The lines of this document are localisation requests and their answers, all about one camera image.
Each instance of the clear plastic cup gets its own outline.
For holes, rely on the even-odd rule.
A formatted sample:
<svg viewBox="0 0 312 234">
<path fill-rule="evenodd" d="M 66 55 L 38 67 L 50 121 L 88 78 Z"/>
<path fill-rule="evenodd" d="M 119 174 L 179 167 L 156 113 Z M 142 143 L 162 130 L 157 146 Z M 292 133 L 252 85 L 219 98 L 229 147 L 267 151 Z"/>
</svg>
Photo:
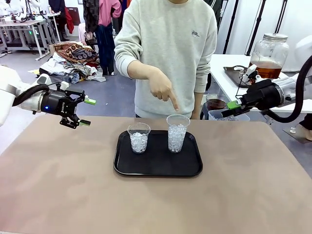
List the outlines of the clear plastic cup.
<svg viewBox="0 0 312 234">
<path fill-rule="evenodd" d="M 136 123 L 128 127 L 132 151 L 142 154 L 146 150 L 148 134 L 151 132 L 150 126 L 145 123 Z"/>
<path fill-rule="evenodd" d="M 212 110 L 221 110 L 226 107 L 226 96 L 219 94 L 207 94 L 207 109 L 209 111 Z"/>
<path fill-rule="evenodd" d="M 168 123 L 168 149 L 172 153 L 179 153 L 182 149 L 187 127 L 191 121 L 183 115 L 167 117 Z"/>
</svg>

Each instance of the black tray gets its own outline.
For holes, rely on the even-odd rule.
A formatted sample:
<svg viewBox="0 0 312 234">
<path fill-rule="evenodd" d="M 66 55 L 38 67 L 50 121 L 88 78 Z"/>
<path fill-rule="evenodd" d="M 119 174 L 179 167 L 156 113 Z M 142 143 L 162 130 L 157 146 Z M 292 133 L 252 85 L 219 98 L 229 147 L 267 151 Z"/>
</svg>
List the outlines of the black tray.
<svg viewBox="0 0 312 234">
<path fill-rule="evenodd" d="M 244 66 L 234 66 L 234 67 L 223 67 L 225 73 L 228 75 L 228 77 L 237 85 L 239 86 L 240 84 L 240 87 L 241 88 L 249 88 L 250 84 L 249 83 L 245 83 L 245 82 L 240 82 L 240 78 L 239 78 L 239 73 L 240 71 L 239 70 L 236 70 L 235 68 L 236 67 L 242 67 L 244 68 L 244 71 L 246 72 L 247 71 L 247 67 L 244 67 Z"/>
<path fill-rule="evenodd" d="M 127 131 L 118 138 L 114 169 L 125 176 L 193 177 L 201 173 L 203 163 L 195 137 L 186 133 L 180 153 L 168 150 L 168 131 L 151 131 L 146 151 L 135 154 Z"/>
</svg>

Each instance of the glass jar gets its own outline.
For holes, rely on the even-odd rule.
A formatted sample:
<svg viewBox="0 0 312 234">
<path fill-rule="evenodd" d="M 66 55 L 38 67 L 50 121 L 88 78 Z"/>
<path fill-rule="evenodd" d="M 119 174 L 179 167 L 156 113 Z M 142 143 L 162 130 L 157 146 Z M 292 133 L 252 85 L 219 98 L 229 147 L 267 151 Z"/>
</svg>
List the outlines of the glass jar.
<svg viewBox="0 0 312 234">
<path fill-rule="evenodd" d="M 288 36 L 266 33 L 255 45 L 250 66 L 255 64 L 262 78 L 277 79 L 289 52 Z"/>
</svg>

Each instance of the sweatshirt logo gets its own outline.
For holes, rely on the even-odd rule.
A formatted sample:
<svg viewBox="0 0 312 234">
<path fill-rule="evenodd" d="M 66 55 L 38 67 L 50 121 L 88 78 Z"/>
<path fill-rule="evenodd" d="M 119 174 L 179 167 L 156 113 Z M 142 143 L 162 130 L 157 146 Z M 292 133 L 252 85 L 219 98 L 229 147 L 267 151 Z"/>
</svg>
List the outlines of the sweatshirt logo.
<svg viewBox="0 0 312 234">
<path fill-rule="evenodd" d="M 193 31 L 192 31 L 192 36 L 193 36 L 194 38 L 198 38 L 198 37 L 199 37 L 198 32 L 195 32 L 195 31 L 193 30 Z"/>
</svg>

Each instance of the brown liquid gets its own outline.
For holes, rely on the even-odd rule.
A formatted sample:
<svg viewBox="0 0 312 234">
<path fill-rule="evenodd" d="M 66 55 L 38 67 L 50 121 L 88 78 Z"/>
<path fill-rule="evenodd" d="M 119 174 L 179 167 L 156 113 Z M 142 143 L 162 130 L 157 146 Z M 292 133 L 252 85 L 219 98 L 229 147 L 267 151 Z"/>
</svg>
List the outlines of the brown liquid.
<svg viewBox="0 0 312 234">
<path fill-rule="evenodd" d="M 282 67 L 273 62 L 257 62 L 257 71 L 262 78 L 277 79 L 282 71 Z"/>
<path fill-rule="evenodd" d="M 207 102 L 208 110 L 222 110 L 226 107 L 226 102 L 219 99 L 209 99 Z"/>
</svg>

